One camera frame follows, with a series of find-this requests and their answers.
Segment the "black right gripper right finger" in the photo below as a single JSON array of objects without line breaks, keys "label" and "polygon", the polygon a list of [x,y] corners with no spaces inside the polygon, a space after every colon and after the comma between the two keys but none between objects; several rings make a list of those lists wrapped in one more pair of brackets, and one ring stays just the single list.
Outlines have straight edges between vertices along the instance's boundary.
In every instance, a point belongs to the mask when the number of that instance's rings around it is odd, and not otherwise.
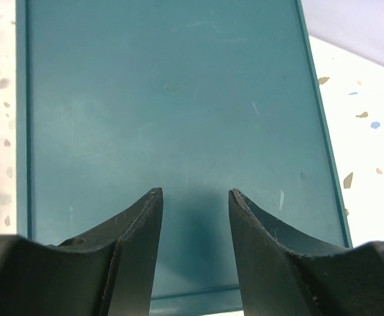
[{"label": "black right gripper right finger", "polygon": [[384,315],[384,242],[318,240],[237,189],[229,220],[245,315]]}]

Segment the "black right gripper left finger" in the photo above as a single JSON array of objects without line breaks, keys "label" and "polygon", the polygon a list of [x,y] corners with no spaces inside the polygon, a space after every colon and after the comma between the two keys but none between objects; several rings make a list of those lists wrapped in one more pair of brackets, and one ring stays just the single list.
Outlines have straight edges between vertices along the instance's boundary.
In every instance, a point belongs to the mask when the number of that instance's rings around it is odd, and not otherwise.
[{"label": "black right gripper left finger", "polygon": [[162,215],[154,188],[57,246],[0,235],[0,315],[147,315]]}]

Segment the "teal drawer box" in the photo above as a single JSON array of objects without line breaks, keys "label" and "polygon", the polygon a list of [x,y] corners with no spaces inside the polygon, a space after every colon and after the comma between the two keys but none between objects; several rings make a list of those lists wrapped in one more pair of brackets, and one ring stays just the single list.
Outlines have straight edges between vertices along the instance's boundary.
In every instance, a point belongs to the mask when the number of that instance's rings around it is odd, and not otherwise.
[{"label": "teal drawer box", "polygon": [[18,233],[59,244],[152,188],[152,315],[242,307],[233,188],[351,246],[299,1],[16,2]]}]

